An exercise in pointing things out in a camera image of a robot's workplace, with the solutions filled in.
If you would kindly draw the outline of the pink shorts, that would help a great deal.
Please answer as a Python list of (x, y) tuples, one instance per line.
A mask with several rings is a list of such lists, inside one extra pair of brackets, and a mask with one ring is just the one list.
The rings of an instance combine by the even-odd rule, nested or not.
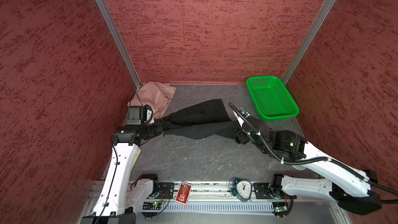
[(154, 119), (161, 119), (173, 99), (176, 90), (176, 87), (169, 84), (148, 82), (134, 94), (133, 99), (127, 105), (149, 105), (154, 110)]

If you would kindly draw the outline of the black shorts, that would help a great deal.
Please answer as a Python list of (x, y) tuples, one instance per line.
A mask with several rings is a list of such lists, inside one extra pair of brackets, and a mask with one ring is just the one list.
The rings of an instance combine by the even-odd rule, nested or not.
[(196, 104), (160, 119), (164, 134), (189, 139), (205, 139), (212, 135), (235, 139), (240, 131), (237, 120), (231, 120), (221, 99)]

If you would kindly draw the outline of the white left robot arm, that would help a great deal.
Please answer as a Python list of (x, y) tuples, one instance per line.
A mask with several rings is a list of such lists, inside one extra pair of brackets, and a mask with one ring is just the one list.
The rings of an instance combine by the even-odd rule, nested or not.
[(127, 188), (134, 161), (139, 156), (141, 141), (163, 134), (158, 120), (144, 125), (124, 125), (112, 135), (112, 158), (101, 194), (92, 214), (82, 224), (135, 224), (136, 215), (148, 196), (159, 190), (156, 174), (140, 176), (132, 192)]

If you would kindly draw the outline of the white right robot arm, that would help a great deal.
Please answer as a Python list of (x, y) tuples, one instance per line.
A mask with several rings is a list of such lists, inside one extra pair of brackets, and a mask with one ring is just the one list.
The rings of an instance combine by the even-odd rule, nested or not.
[(279, 163), (317, 173), (319, 179), (305, 179), (274, 174), (267, 192), (274, 199), (307, 196), (335, 202), (357, 215), (380, 210), (382, 200), (372, 191), (377, 175), (372, 170), (357, 170), (325, 154), (304, 137), (289, 130), (274, 131), (265, 121), (237, 114), (241, 127), (237, 138), (252, 143), (263, 154)]

